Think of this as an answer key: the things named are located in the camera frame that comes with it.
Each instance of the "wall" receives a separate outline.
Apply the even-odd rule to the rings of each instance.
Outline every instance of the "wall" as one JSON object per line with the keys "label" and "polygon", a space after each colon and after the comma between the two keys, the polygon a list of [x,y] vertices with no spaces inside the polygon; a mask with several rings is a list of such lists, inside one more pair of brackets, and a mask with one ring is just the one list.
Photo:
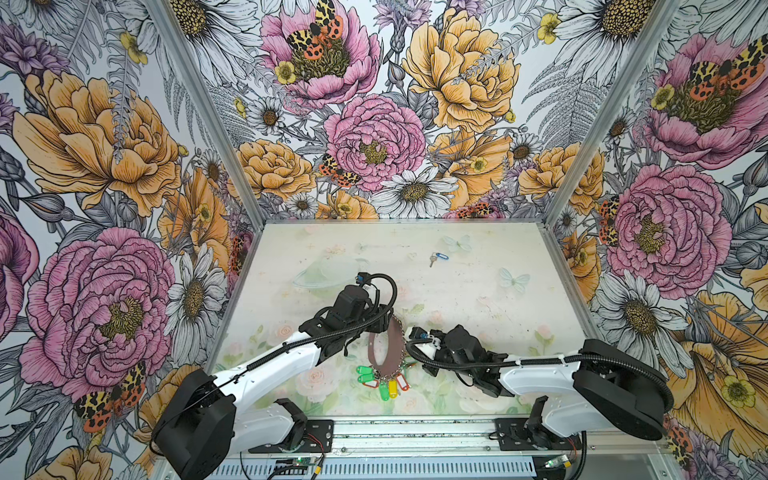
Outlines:
{"label": "wall", "polygon": [[266,215],[376,219],[543,216],[654,0],[208,3],[173,5]]}
{"label": "wall", "polygon": [[605,339],[669,379],[689,478],[768,478],[766,13],[683,2],[604,132],[603,194],[553,219]]}
{"label": "wall", "polygon": [[0,14],[2,477],[141,480],[253,229],[140,2]]}

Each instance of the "robotic arm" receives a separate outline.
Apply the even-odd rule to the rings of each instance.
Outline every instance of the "robotic arm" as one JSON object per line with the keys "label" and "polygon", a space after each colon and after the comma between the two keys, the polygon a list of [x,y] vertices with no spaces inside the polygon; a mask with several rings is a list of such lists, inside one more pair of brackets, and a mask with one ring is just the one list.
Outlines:
{"label": "robotic arm", "polygon": [[[387,280],[392,298],[379,303],[374,279]],[[364,286],[375,289],[371,300]],[[306,416],[288,399],[265,409],[250,409],[281,383],[345,350],[363,332],[389,327],[397,297],[394,280],[380,273],[360,273],[333,306],[304,322],[281,346],[233,369],[209,376],[202,370],[184,378],[152,432],[157,445],[182,480],[203,480],[228,455],[260,445],[293,451],[305,435]],[[490,396],[528,392],[540,397],[519,432],[548,448],[553,438],[611,425],[641,439],[664,434],[663,414],[672,406],[664,377],[656,370],[599,340],[584,342],[578,354],[507,360],[488,352],[462,327],[448,333],[418,327],[408,353],[436,376],[440,369],[473,378]]]}

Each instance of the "orange flower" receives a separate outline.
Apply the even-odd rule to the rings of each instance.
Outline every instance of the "orange flower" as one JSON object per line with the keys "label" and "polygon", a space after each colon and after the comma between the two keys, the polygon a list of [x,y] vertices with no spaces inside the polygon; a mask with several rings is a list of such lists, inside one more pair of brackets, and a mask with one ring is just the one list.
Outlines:
{"label": "orange flower", "polygon": [[315,218],[343,218],[344,220],[375,220],[379,218],[376,209],[363,197],[352,196],[341,190],[335,196],[328,194],[327,198],[328,204],[318,206]]}
{"label": "orange flower", "polygon": [[[518,178],[520,182],[520,194],[532,194],[534,198],[541,198],[551,191],[556,191],[568,169],[571,168],[580,142],[568,145],[566,148],[555,147],[536,155],[533,161],[536,168],[524,170]],[[571,195],[571,206],[580,214],[586,215],[595,206],[595,202],[603,194],[603,167],[605,155],[599,151],[592,157],[592,162],[586,173],[579,180],[576,190]]]}
{"label": "orange flower", "polygon": [[160,245],[171,252],[192,247],[197,254],[204,245],[211,247],[214,259],[227,272],[232,248],[224,219],[227,209],[213,188],[217,188],[214,181],[206,178],[202,168],[195,168],[192,180],[184,185],[184,194],[167,197],[157,231],[162,238]]}
{"label": "orange flower", "polygon": [[106,80],[92,78],[86,86],[74,75],[46,71],[42,80],[29,75],[26,85],[48,116],[16,113],[13,138],[43,191],[88,193],[83,208],[98,204],[107,189],[120,191],[149,217],[181,185],[178,146],[149,100],[131,92],[134,107],[118,163],[112,118],[118,92]]}
{"label": "orange flower", "polygon": [[[163,412],[165,412],[165,408],[168,407],[170,399],[176,394],[182,380],[198,369],[200,369],[200,366],[198,365],[182,365],[177,369],[171,370],[170,373],[165,376],[160,382],[160,385],[157,386],[155,394],[141,404],[139,418],[144,420],[146,425],[134,432],[134,438],[136,440],[144,444],[149,443],[152,438],[152,430],[157,425]],[[146,448],[134,463],[144,467],[144,470],[147,471],[147,476],[151,477],[156,458],[157,456],[152,453],[149,448]]]}
{"label": "orange flower", "polygon": [[79,447],[69,447],[27,480],[110,480],[111,463],[112,454],[103,453],[98,447],[88,450],[87,455]]}
{"label": "orange flower", "polygon": [[598,240],[588,237],[586,233],[580,237],[576,232],[566,239],[563,255],[568,261],[571,273],[576,279],[581,295],[589,302],[598,289],[600,281],[600,259],[598,258]]}
{"label": "orange flower", "polygon": [[491,182],[498,185],[504,179],[504,163],[511,137],[494,140],[492,135],[475,134],[459,128],[450,134],[440,134],[429,151],[438,162],[451,162],[443,177],[456,177],[458,190],[453,191],[451,210],[471,205],[491,191]]}
{"label": "orange flower", "polygon": [[455,81],[481,56],[498,52],[498,34],[481,30],[476,17],[454,8],[443,15],[443,25],[438,32],[425,22],[413,32],[402,67],[419,83],[411,90],[431,91],[437,98],[436,125],[483,132],[495,123],[493,117],[509,111],[520,64],[509,54],[504,61]]}
{"label": "orange flower", "polygon": [[670,414],[711,439],[733,430],[730,449],[754,456],[768,445],[768,325],[732,293],[701,291],[696,299],[692,340],[680,342],[694,369],[684,379],[667,369]]}
{"label": "orange flower", "polygon": [[[246,142],[240,145],[235,155],[256,198],[267,192],[288,200],[291,195],[308,192],[316,185],[315,178],[319,174],[312,172],[312,164],[280,142]],[[240,198],[232,177],[227,182],[227,189],[233,197]]]}

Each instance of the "floral tabletop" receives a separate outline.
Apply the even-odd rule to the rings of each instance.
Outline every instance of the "floral tabletop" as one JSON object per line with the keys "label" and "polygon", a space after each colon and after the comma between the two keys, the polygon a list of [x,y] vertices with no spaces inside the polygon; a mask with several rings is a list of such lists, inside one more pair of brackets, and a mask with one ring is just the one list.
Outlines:
{"label": "floral tabletop", "polygon": [[[449,259],[430,268],[434,252]],[[338,285],[295,286],[307,286],[308,272],[318,265],[341,272]],[[535,223],[270,224],[215,370],[281,344],[304,320],[333,304],[358,265],[395,279],[395,313],[406,330],[447,332],[462,324],[486,349],[524,356],[572,351],[584,339]],[[381,285],[382,301],[389,298],[387,288]],[[377,338],[379,360],[383,348]],[[349,346],[346,358],[336,355],[288,380],[258,405],[287,397],[308,415],[464,415],[523,413],[535,399],[493,399],[454,375],[440,372],[433,378],[413,366],[405,371],[412,388],[383,402],[377,390],[357,382],[355,368],[370,365],[367,350],[364,335]]]}

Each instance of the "metal corner post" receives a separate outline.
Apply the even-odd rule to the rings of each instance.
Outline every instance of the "metal corner post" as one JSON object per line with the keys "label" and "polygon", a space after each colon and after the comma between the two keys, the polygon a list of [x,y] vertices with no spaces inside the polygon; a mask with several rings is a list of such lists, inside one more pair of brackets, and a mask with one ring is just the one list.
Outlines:
{"label": "metal corner post", "polygon": [[187,88],[200,116],[207,121],[206,128],[214,141],[214,146],[221,155],[227,172],[232,177],[235,188],[240,192],[240,199],[243,201],[245,211],[256,228],[259,231],[263,230],[266,217],[256,202],[255,196],[251,194],[248,180],[240,167],[240,162],[235,157],[231,140],[227,131],[224,130],[223,122],[210,98],[203,75],[195,67],[197,62],[187,47],[187,40],[184,38],[184,33],[181,31],[170,2],[168,0],[151,0],[145,2],[145,5],[152,20],[154,20],[163,46],[174,60],[177,76]]}
{"label": "metal corner post", "polygon": [[587,171],[591,158],[600,147],[604,133],[611,127],[621,102],[627,97],[634,80],[645,67],[648,56],[656,51],[664,30],[672,22],[674,13],[679,7],[680,0],[658,0],[650,11],[648,20],[637,36],[635,46],[627,58],[624,68],[617,73],[616,80],[600,106],[587,137],[581,142],[574,163],[565,175],[563,183],[558,188],[558,192],[545,213],[545,224],[548,227],[551,227],[553,219],[563,210],[571,197],[571,193],[576,189],[578,181]]}

